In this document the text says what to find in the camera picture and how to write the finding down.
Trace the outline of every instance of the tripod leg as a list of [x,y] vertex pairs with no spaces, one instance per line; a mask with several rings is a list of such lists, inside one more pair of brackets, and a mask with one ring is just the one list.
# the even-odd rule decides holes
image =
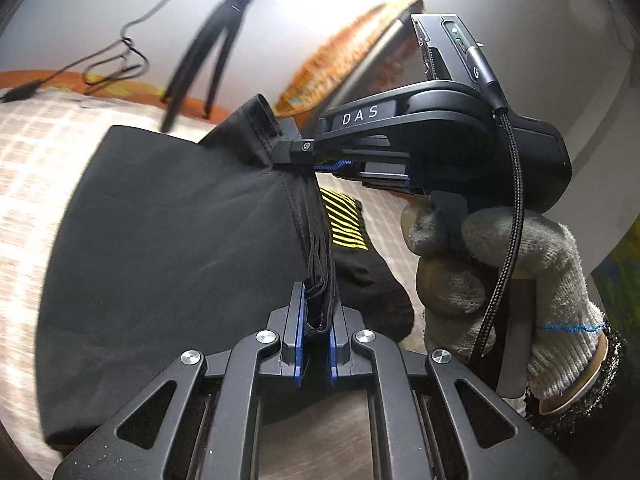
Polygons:
[[222,45],[222,49],[220,50],[220,57],[218,58],[218,62],[216,63],[216,69],[213,73],[213,78],[211,79],[211,85],[209,87],[209,94],[207,95],[207,101],[204,105],[204,117],[206,119],[211,115],[211,107],[213,106],[213,101],[216,99],[216,93],[218,92],[218,86],[220,84],[220,79],[222,78],[222,74],[225,71],[226,59],[229,57],[229,53],[231,52],[231,48],[233,47],[234,41],[236,40],[236,35],[238,34],[238,30],[240,29],[240,25],[242,23],[242,14],[237,12],[235,19],[229,23],[228,30],[226,32],[225,43]]
[[193,54],[193,57],[191,57],[190,63],[183,68],[180,78],[172,89],[171,102],[169,102],[166,114],[162,120],[162,125],[160,126],[160,131],[162,133],[167,133],[174,125],[175,117],[180,112],[182,102],[184,101],[193,80],[200,71],[200,67],[204,63],[204,60],[207,59],[207,56],[209,55],[213,45],[216,43],[216,40],[226,27],[226,23],[228,22],[228,12],[230,10],[232,9],[229,9],[228,7],[220,7],[216,12],[215,19],[212,18],[208,23],[210,27],[206,31],[206,34],[205,31],[203,31],[202,42],[198,42],[197,51]]
[[188,66],[191,66],[193,63],[193,59],[196,56],[197,52],[202,48],[203,42],[207,40],[210,35],[211,25],[216,21],[217,15],[220,11],[220,6],[218,6],[208,17],[204,24],[200,27],[200,30],[191,41],[187,51],[182,56],[180,63],[176,67],[174,74],[169,81],[169,86],[166,88],[164,95],[160,99],[161,103],[166,104],[166,102],[174,96],[175,88],[180,82],[180,79],[185,73],[185,70]]

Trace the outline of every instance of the device logo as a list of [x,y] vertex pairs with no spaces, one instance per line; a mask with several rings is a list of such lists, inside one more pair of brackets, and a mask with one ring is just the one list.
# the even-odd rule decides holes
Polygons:
[[[342,116],[342,126],[346,126],[347,124],[351,123],[351,115],[353,113],[354,112],[349,112]],[[378,114],[378,106],[373,105],[369,107],[368,110],[365,110],[365,109],[358,110],[357,113],[354,114],[353,123],[355,124],[358,121],[365,122],[365,114],[368,120],[373,119]]]

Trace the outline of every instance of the yellow striped fabric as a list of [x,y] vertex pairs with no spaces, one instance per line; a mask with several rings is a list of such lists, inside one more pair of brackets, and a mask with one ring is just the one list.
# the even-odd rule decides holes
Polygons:
[[324,187],[320,188],[320,193],[331,222],[334,244],[368,251],[358,220],[357,202],[348,195]]

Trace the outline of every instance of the gloved hand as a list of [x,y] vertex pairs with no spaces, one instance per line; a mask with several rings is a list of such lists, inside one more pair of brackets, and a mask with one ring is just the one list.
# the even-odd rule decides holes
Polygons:
[[[402,212],[404,240],[420,256],[416,288],[425,306],[428,335],[462,358],[471,352],[492,293],[482,264],[502,265],[511,219],[511,209],[505,207],[469,215],[462,224],[469,257],[449,247],[444,220],[428,200],[414,201]],[[602,335],[603,313],[588,298],[575,239],[567,227],[527,211],[513,277],[536,280],[536,331],[527,366],[530,390],[538,399],[553,399],[576,384],[584,386],[589,380],[585,370],[590,361],[604,359],[607,339]],[[485,352],[494,341],[492,330]],[[550,409],[555,404],[550,401]]]

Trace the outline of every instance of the black fabric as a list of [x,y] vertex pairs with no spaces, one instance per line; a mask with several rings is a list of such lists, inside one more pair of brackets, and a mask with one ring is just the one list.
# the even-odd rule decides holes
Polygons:
[[261,96],[200,144],[112,127],[54,244],[36,333],[46,442],[76,446],[187,349],[231,348],[310,291],[325,332],[331,235],[313,173],[271,167]]
[[362,203],[343,193],[320,191],[332,229],[342,304],[359,310],[367,328],[400,342],[414,326],[414,310],[404,287],[371,243]]

